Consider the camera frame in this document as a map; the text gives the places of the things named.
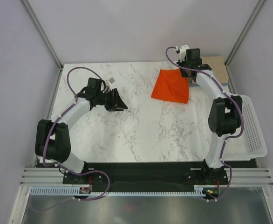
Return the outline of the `orange t shirt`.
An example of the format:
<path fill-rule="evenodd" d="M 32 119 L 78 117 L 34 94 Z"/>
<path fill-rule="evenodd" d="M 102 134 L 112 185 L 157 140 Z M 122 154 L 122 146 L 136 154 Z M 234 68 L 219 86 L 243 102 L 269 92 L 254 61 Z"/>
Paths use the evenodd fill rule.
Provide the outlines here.
<path fill-rule="evenodd" d="M 151 98 L 187 104 L 189 83 L 183 78 L 180 69 L 160 70 Z"/>

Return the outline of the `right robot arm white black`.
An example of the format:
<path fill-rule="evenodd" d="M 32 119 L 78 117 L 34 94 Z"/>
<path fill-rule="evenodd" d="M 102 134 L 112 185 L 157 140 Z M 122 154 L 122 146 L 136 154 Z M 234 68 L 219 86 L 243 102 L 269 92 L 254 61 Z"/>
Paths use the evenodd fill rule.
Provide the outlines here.
<path fill-rule="evenodd" d="M 202 63 L 199 48 L 191 49 L 183 45 L 180 48 L 176 47 L 176 52 L 179 54 L 177 65 L 182 77 L 191 78 L 213 100 L 208 117 L 208 125 L 212 132 L 209 152 L 205 158 L 208 168 L 203 169 L 200 175 L 203 182 L 210 184 L 218 177 L 215 169 L 224 165 L 224 149 L 227 141 L 240 137 L 244 132 L 243 100 L 241 96 L 233 96 L 223 89 L 211 67 Z"/>

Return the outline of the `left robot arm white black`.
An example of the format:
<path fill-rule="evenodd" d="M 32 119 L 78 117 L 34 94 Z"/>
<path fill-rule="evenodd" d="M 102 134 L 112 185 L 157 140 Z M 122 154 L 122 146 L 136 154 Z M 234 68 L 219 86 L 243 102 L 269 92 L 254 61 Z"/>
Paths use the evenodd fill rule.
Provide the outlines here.
<path fill-rule="evenodd" d="M 60 115 L 52 120 L 42 119 L 38 122 L 35 140 L 35 154 L 74 173 L 79 183 L 86 183 L 90 173 L 84 169 L 85 161 L 71 152 L 70 129 L 76 122 L 97 105 L 109 111 L 128 109 L 116 88 L 111 85 L 114 79 L 102 80 L 89 78 L 87 86 L 75 94 L 74 102 Z"/>

